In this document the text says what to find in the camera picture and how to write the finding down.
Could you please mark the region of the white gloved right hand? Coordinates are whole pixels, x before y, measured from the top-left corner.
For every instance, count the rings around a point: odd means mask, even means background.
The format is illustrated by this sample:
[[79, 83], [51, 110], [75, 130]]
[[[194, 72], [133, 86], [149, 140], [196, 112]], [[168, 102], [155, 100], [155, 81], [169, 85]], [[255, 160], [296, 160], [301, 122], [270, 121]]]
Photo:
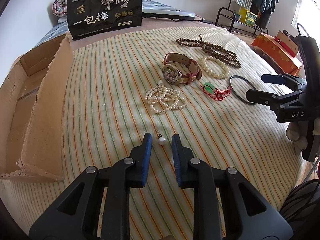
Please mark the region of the white gloved right hand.
[[308, 145], [306, 139], [307, 129], [306, 121], [290, 122], [287, 127], [286, 136], [292, 142], [295, 152], [298, 154], [306, 149]]

